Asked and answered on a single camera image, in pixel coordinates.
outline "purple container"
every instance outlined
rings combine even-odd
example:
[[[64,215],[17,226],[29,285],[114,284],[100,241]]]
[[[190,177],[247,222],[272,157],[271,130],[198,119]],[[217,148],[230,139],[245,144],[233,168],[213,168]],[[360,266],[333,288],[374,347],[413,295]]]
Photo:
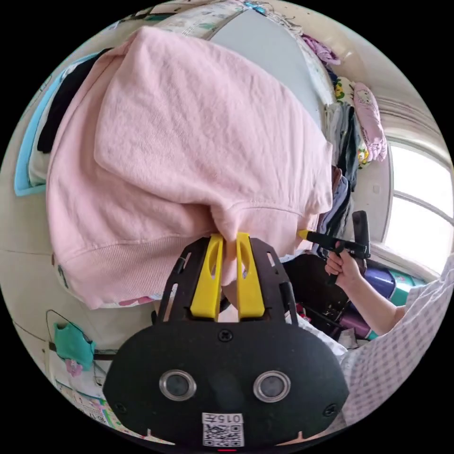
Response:
[[[388,270],[368,268],[364,278],[381,296],[386,299],[391,298],[391,295],[396,287],[396,281]]]
[[[354,328],[356,336],[362,339],[367,339],[372,331],[363,318],[353,311],[347,311],[340,319],[339,324],[345,328]]]

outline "camera lens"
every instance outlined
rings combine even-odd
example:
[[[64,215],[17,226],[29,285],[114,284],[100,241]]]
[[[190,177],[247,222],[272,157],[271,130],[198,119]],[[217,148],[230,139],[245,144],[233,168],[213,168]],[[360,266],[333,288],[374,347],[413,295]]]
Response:
[[[194,396],[197,386],[194,379],[182,370],[169,370],[159,380],[162,394],[173,401],[186,401]]]
[[[290,391],[290,379],[276,370],[265,372],[257,377],[253,390],[255,397],[262,402],[279,402]]]

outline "screw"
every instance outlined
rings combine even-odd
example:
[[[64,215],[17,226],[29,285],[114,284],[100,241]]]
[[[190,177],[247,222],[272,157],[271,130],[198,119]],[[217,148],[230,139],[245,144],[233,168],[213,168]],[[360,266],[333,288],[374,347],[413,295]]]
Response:
[[[332,403],[331,405],[328,405],[323,410],[323,416],[326,416],[327,418],[332,416],[334,413],[337,413],[337,405],[335,403]]]
[[[229,330],[221,330],[219,331],[218,339],[221,342],[230,342],[233,339],[233,334]]]
[[[115,409],[121,414],[125,414],[126,413],[126,407],[122,403],[117,402],[115,404]]]

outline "green container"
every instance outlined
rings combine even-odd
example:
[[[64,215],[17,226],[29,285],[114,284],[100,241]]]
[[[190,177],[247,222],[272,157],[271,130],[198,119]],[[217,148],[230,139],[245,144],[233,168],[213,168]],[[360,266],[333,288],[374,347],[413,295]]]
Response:
[[[425,285],[426,283],[418,278],[414,278],[412,276],[409,276],[408,274],[401,273],[399,271],[394,271],[394,270],[389,270],[391,273],[392,277],[396,281],[396,286],[394,288],[394,292],[391,294],[391,297],[389,300],[395,305],[395,306],[404,306],[405,303],[407,302],[407,296],[410,292],[410,290],[414,287],[420,287],[421,285]],[[371,332],[367,340],[371,341],[372,339],[375,339],[378,337],[378,335],[375,332]]]

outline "hand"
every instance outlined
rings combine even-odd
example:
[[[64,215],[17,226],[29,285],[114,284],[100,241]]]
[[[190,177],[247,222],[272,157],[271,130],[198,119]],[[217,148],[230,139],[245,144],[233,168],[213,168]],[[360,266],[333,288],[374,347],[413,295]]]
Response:
[[[340,257],[335,252],[329,253],[325,271],[328,274],[337,274],[336,285],[347,294],[348,290],[354,288],[357,281],[362,279],[358,264],[345,249],[340,253]]]

